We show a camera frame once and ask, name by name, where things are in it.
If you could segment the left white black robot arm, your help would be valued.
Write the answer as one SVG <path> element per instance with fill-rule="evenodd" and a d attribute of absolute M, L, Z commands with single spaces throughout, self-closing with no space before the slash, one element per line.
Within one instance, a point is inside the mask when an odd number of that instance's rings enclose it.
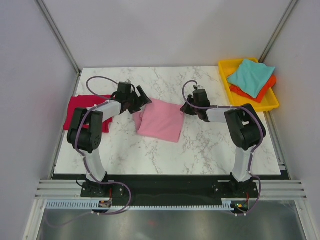
<path fill-rule="evenodd" d="M 130 114 L 137 113 L 151 103 L 152 100 L 141 86 L 120 82 L 117 91 L 109 98 L 103 97 L 102 103 L 87 108 L 75 108 L 67 132 L 67 141 L 83 157 L 87 179 L 94 182 L 92 191 L 99 197 L 106 196 L 110 191 L 110 185 L 105 181 L 107 172 L 99 152 L 103 123 L 126 111 Z"/>

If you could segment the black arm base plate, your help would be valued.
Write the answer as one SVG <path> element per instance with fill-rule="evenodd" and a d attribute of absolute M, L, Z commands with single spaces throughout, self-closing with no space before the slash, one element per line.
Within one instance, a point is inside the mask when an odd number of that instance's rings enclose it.
<path fill-rule="evenodd" d="M 109 175 L 101 185 L 88 179 L 81 197 L 108 198 L 119 205 L 220 204 L 223 199 L 254 199 L 257 184 L 237 183 L 230 175 Z"/>

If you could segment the pink t shirt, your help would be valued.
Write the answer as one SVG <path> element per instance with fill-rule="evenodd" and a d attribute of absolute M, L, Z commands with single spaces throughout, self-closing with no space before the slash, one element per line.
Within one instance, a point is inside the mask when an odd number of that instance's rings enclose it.
<path fill-rule="evenodd" d="M 136 133 L 143 137 L 178 143 L 185 115 L 178 104 L 153 98 L 145 108 L 132 115 Z"/>

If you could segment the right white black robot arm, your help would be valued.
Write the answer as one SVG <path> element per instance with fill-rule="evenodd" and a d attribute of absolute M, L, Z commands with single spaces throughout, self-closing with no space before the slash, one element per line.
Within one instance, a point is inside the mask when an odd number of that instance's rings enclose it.
<path fill-rule="evenodd" d="M 229 191 L 235 197 L 247 191 L 245 182 L 253 178 L 252 163 L 254 152 L 262 144 L 266 129 L 258 114 L 249 103 L 241 106 L 211 105 L 207 92 L 196 89 L 183 97 L 185 104 L 180 111 L 186 115 L 198 116 L 206 123 L 223 123 L 227 125 L 229 135 L 236 147 L 234 167 L 229 184 Z"/>

